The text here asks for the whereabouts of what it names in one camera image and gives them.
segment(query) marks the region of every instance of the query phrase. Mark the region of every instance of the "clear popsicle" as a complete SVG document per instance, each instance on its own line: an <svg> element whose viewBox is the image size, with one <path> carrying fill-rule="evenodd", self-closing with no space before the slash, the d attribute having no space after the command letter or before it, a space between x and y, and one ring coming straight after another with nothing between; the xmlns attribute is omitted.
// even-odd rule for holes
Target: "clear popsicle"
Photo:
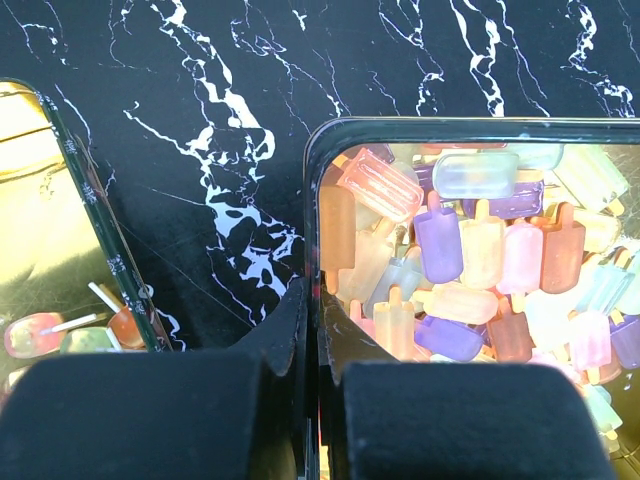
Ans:
<svg viewBox="0 0 640 480"><path fill-rule="evenodd" d="M365 303L389 264L393 244L387 237L395 224L383 218L373 232L362 230L356 235L355 266L341 269L338 275L337 297L345 303L358 300Z"/></svg>
<svg viewBox="0 0 640 480"><path fill-rule="evenodd" d="M502 278L504 220L489 215L489 202L479 200L475 219L460 222L464 268L460 281L478 290L494 287Z"/></svg>
<svg viewBox="0 0 640 480"><path fill-rule="evenodd" d="M506 198L517 168L518 156L508 153L445 155L436 162L433 185L444 198Z"/></svg>
<svg viewBox="0 0 640 480"><path fill-rule="evenodd" d="M417 182L364 148L349 162L338 185L350 190L360 203L396 223L411 218L424 198Z"/></svg>
<svg viewBox="0 0 640 480"><path fill-rule="evenodd" d="M573 205L558 207L556 223L540 227L544 235L540 288L547 293L563 293L580 277L585 228L573 221Z"/></svg>
<svg viewBox="0 0 640 480"><path fill-rule="evenodd" d="M320 269L327 291L338 291L338 270L354 268L356 256L355 198L335 185L321 186L318 197L320 223Z"/></svg>
<svg viewBox="0 0 640 480"><path fill-rule="evenodd" d="M458 216L452 208L441 207L435 191L429 192L427 202L429 211L413 220L424 275L432 283L450 282L463 268Z"/></svg>
<svg viewBox="0 0 640 480"><path fill-rule="evenodd" d="M491 346L499 362L528 362L533 342L524 313L513 313L506 297L500 299L499 312L487 323Z"/></svg>
<svg viewBox="0 0 640 480"><path fill-rule="evenodd" d="M473 290L459 283L434 285L432 291L416 290L413 299L422 302L432 317L482 325L498 311L498 299L485 290Z"/></svg>
<svg viewBox="0 0 640 480"><path fill-rule="evenodd" d="M482 349L482 337L472 328L427 316L416 326L415 341L433 353L458 362L470 362Z"/></svg>
<svg viewBox="0 0 640 480"><path fill-rule="evenodd" d="M376 303L388 300L389 289L393 285L398 285L401 288L402 301L409 301L411 295L424 278L420 255L420 247L411 247L403 259L392 258L389 260L389 265L382 274L380 281L364 304L364 314L368 318L373 317L373 306Z"/></svg>
<svg viewBox="0 0 640 480"><path fill-rule="evenodd" d="M413 305L402 301L400 287L391 288L389 302L375 305L373 322L376 342L398 360L411 360L414 351Z"/></svg>
<svg viewBox="0 0 640 480"><path fill-rule="evenodd" d="M624 212L618 197L629 182L599 145L566 145L553 173L587 210L609 208L616 216Z"/></svg>
<svg viewBox="0 0 640 480"><path fill-rule="evenodd" d="M524 308L524 294L540 287L542 237L539 228L518 220L505 231L504 267L496 288L512 295L516 313Z"/></svg>

